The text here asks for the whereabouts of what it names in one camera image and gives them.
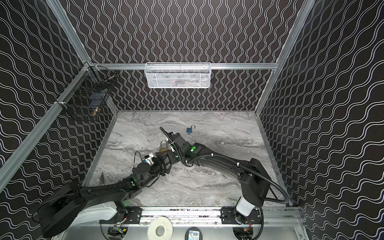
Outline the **large brass padlock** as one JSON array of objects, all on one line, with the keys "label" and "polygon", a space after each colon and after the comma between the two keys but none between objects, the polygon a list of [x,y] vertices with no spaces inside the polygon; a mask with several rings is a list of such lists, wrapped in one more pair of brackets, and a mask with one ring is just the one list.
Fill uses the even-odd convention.
[{"label": "large brass padlock", "polygon": [[168,150],[169,150],[168,142],[167,142],[166,140],[162,140],[162,141],[160,142],[160,149],[159,149],[159,152],[160,152],[161,154],[165,154],[165,153],[168,152]]}]

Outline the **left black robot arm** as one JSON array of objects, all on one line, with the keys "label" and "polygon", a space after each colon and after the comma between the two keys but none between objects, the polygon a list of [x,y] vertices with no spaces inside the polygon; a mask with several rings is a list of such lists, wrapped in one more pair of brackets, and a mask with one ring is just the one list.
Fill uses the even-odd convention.
[{"label": "left black robot arm", "polygon": [[122,218],[123,201],[132,199],[156,182],[160,176],[170,173],[172,163],[156,157],[153,164],[142,162],[133,168],[133,173],[117,183],[84,187],[75,183],[66,184],[46,199],[37,209],[42,235],[51,238],[68,229],[78,214],[89,207],[113,202],[118,219]]}]

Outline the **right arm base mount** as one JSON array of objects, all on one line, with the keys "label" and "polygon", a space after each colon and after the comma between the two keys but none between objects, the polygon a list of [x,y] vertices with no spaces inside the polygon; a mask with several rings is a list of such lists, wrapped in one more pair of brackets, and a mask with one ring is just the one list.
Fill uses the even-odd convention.
[{"label": "right arm base mount", "polygon": [[235,207],[222,207],[220,219],[224,225],[249,225],[262,222],[261,213],[257,208],[254,208],[248,216],[243,216],[238,213]]}]

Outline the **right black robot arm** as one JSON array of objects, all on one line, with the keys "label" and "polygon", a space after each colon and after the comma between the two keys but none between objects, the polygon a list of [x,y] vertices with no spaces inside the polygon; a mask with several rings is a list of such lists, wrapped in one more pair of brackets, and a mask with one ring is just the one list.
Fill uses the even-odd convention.
[{"label": "right black robot arm", "polygon": [[248,217],[255,207],[263,206],[272,180],[260,161],[232,159],[205,145],[191,145],[180,134],[165,132],[165,135],[183,164],[211,168],[239,181],[242,195],[236,205],[235,212],[238,215]]}]

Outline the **small blue padlock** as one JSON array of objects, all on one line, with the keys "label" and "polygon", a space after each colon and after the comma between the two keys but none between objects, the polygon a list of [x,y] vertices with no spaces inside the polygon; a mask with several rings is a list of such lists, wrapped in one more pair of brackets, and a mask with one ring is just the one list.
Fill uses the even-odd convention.
[{"label": "small blue padlock", "polygon": [[193,130],[196,128],[195,125],[191,125],[189,128],[187,128],[186,133],[188,135],[191,135],[193,133]]}]

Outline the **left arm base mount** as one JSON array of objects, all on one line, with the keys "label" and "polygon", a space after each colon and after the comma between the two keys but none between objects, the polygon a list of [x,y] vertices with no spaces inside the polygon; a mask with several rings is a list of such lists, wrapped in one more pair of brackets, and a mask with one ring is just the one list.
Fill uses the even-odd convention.
[{"label": "left arm base mount", "polygon": [[143,209],[140,207],[125,207],[118,209],[118,212],[110,220],[99,220],[100,224],[139,224]]}]

